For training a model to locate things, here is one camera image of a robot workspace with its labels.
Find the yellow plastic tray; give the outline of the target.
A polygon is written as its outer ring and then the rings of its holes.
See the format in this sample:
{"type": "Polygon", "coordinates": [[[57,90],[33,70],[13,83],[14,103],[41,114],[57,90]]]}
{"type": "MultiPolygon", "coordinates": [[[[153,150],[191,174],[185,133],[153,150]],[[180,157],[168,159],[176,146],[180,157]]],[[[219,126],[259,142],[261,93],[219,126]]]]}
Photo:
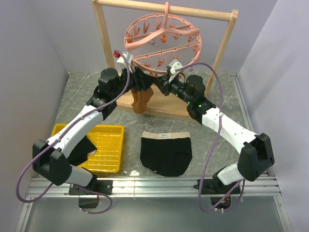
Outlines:
{"type": "Polygon", "coordinates": [[[77,167],[85,168],[93,173],[117,173],[120,169],[124,127],[120,125],[97,125],[87,134],[71,129],[55,148],[60,148],[66,158],[69,157],[75,146],[85,136],[95,145],[96,152],[87,155],[87,161],[77,167]]]}

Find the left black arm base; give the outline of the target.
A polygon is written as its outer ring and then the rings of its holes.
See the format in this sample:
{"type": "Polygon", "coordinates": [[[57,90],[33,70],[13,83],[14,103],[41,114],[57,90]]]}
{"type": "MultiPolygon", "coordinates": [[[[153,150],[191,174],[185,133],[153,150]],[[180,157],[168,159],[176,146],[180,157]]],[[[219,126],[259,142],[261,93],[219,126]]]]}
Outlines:
{"type": "Polygon", "coordinates": [[[106,198],[109,201],[106,212],[112,206],[112,194],[113,189],[113,181],[108,180],[96,180],[93,184],[87,187],[81,187],[78,185],[71,184],[69,188],[68,195],[69,196],[78,196],[78,205],[82,211],[86,211],[87,209],[96,209],[100,202],[101,197],[106,198]]]}

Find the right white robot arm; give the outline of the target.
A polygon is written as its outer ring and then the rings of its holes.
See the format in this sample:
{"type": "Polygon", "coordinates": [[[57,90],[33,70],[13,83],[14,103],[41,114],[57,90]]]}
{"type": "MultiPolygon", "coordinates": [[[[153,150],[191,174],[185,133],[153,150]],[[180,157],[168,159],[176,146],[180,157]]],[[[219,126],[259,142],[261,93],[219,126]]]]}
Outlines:
{"type": "Polygon", "coordinates": [[[183,83],[178,78],[164,75],[155,82],[164,95],[173,94],[185,103],[189,116],[201,125],[212,129],[228,141],[239,153],[239,160],[214,175],[213,189],[224,193],[230,184],[239,180],[255,181],[275,159],[271,140],[265,133],[256,134],[242,127],[204,96],[202,77],[190,75],[183,83]]]}

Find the brown underwear striped waistband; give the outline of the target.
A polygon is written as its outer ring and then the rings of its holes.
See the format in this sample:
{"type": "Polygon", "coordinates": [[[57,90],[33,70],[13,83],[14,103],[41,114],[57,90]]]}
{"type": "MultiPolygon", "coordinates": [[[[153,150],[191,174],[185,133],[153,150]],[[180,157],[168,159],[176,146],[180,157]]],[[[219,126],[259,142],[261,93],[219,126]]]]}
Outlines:
{"type": "Polygon", "coordinates": [[[133,107],[134,113],[144,113],[147,109],[147,103],[154,94],[152,88],[150,87],[146,91],[137,91],[135,89],[132,89],[131,93],[133,96],[133,103],[131,105],[133,107]]]}

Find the black underwear in tray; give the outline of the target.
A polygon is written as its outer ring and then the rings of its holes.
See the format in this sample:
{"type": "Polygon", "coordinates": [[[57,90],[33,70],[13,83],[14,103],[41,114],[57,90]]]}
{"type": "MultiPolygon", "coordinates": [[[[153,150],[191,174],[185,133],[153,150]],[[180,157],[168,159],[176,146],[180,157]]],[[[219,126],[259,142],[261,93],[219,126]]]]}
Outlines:
{"type": "Polygon", "coordinates": [[[96,150],[95,145],[85,136],[70,153],[68,162],[71,165],[78,166],[87,161],[89,153],[96,152],[96,150]]]}

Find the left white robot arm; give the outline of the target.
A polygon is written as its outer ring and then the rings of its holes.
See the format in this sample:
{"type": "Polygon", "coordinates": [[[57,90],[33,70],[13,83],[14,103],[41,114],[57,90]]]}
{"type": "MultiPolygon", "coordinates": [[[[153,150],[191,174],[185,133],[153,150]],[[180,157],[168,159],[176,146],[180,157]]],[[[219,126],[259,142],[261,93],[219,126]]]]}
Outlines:
{"type": "Polygon", "coordinates": [[[93,194],[98,187],[94,175],[71,165],[68,157],[86,134],[113,112],[120,96],[132,89],[147,90],[155,80],[138,67],[134,71],[123,69],[121,74],[114,68],[104,69],[81,112],[58,134],[34,143],[33,170],[57,186],[63,183],[80,185],[84,193],[93,194]]]}

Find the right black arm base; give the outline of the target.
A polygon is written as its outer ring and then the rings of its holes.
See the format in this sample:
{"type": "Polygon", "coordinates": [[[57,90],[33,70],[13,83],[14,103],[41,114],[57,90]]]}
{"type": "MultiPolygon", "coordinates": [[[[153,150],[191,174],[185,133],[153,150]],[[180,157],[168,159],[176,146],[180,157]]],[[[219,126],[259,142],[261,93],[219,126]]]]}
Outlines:
{"type": "Polygon", "coordinates": [[[193,188],[198,190],[198,206],[203,212],[220,210],[224,213],[225,211],[231,210],[241,201],[244,193],[245,179],[229,185],[221,184],[219,180],[215,179],[203,179],[201,188],[200,182],[201,179],[198,179],[197,184],[193,188]],[[206,209],[202,206],[202,195],[223,195],[223,197],[211,197],[212,206],[206,209]]]}

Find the black underwear beige waistband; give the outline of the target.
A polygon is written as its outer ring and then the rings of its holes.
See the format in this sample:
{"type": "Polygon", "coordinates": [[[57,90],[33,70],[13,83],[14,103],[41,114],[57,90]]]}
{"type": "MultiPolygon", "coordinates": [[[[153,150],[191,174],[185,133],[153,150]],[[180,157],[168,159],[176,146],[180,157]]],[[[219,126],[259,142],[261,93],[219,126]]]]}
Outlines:
{"type": "Polygon", "coordinates": [[[192,145],[189,132],[143,132],[140,161],[155,174],[165,177],[181,176],[191,160],[192,145]]]}

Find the pink round clip hanger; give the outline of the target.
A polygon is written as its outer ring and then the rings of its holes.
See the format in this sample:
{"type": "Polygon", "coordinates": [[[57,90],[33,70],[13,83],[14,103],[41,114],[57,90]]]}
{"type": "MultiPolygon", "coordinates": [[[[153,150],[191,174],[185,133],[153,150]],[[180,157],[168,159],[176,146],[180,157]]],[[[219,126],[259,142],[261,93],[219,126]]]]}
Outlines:
{"type": "Polygon", "coordinates": [[[178,60],[183,66],[199,61],[202,40],[199,29],[189,21],[170,14],[165,3],[162,14],[148,14],[126,30],[124,44],[133,54],[132,63],[157,77],[166,74],[165,66],[178,60]]]}

